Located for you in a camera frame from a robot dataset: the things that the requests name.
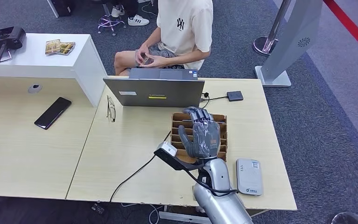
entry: ny logo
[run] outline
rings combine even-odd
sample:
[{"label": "ny logo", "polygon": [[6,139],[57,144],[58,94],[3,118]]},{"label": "ny logo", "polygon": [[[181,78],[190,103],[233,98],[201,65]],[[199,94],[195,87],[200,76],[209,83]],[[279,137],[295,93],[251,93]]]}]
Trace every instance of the ny logo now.
[{"label": "ny logo", "polygon": [[183,19],[179,18],[178,20],[178,26],[179,29],[183,30],[183,26],[185,25],[185,21],[183,21]]}]

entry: eyeglasses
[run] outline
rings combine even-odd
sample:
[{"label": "eyeglasses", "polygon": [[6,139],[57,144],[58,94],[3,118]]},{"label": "eyeglasses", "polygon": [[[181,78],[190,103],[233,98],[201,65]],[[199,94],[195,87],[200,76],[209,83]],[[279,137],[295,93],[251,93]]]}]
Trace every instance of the eyeglasses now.
[{"label": "eyeglasses", "polygon": [[115,104],[113,103],[113,100],[110,96],[108,96],[108,115],[106,115],[107,118],[109,118],[109,120],[111,122],[115,122],[116,120],[116,108],[115,108]]}]

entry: black smartphone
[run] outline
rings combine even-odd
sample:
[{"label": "black smartphone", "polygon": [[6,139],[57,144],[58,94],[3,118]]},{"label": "black smartphone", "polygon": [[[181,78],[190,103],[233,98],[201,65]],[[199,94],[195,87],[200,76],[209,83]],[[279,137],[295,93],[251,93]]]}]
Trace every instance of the black smartphone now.
[{"label": "black smartphone", "polygon": [[69,100],[59,97],[34,124],[47,130],[71,104]]},{"label": "black smartphone", "polygon": [[148,56],[146,56],[145,53],[141,53],[141,57],[143,59],[143,62],[142,64],[145,65],[145,64],[151,64],[153,62],[153,59],[149,58]]}]

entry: white power bank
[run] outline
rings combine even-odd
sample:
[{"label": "white power bank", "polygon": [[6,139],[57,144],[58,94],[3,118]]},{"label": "white power bank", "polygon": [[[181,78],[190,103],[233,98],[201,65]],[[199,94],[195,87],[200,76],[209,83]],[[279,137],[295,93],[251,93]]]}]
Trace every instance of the white power bank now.
[{"label": "white power bank", "polygon": [[237,187],[245,195],[263,194],[262,168],[260,162],[251,159],[237,159]]}]

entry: shorts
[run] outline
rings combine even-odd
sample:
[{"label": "shorts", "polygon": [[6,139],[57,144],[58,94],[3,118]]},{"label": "shorts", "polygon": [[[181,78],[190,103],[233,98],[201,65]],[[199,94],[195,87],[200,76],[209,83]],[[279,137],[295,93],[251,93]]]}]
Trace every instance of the shorts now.
[{"label": "shorts", "polygon": [[[149,47],[149,54],[155,55],[155,56],[167,57],[167,58],[177,57],[174,53],[172,53],[166,49],[160,50],[158,48],[158,44],[154,44]],[[135,60],[135,64],[137,65],[137,68],[140,68],[139,63],[136,60]],[[164,67],[163,69],[185,69],[185,67],[181,64],[178,64],[178,65],[167,66],[167,67]]]}]

